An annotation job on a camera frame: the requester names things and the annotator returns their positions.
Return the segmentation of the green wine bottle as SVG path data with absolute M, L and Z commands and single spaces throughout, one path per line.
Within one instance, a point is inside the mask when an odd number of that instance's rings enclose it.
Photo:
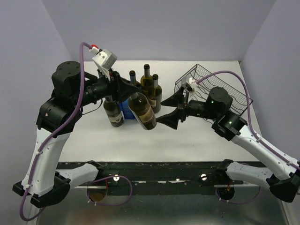
M 124 119 L 119 105 L 113 102 L 109 97 L 105 98 L 103 105 L 111 125 L 113 127 L 120 127 L 124 123 Z
M 152 76 L 152 85 L 148 89 L 148 101 L 154 113 L 158 113 L 161 109 L 162 88 L 158 84 L 158 75 Z
M 143 129 L 155 128 L 156 117 L 145 95 L 139 92 L 131 95 L 128 99 L 128 106 Z

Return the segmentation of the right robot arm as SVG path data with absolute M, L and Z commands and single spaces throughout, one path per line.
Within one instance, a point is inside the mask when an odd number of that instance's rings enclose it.
M 205 102 L 189 100 L 191 88 L 181 87 L 161 102 L 175 107 L 172 113 L 157 118 L 157 122 L 177 129 L 179 122 L 193 116 L 213 120 L 212 129 L 220 137 L 242 147 L 264 164 L 258 168 L 233 160 L 224 160 L 216 171 L 218 182 L 245 181 L 268 189 L 276 198 L 291 203 L 300 189 L 300 162 L 282 152 L 251 130 L 249 122 L 230 110 L 233 98 L 221 87 L 210 90 Z

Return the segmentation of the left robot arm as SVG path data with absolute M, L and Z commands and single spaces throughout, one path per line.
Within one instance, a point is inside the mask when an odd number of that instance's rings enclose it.
M 86 182 L 103 182 L 103 166 L 91 160 L 66 172 L 56 170 L 62 149 L 82 112 L 74 112 L 80 94 L 80 63 L 66 61 L 52 75 L 53 92 L 41 105 L 37 118 L 37 140 L 30 168 L 25 178 L 13 185 L 20 196 L 30 195 L 31 204 L 44 208 L 60 203 L 71 188 Z

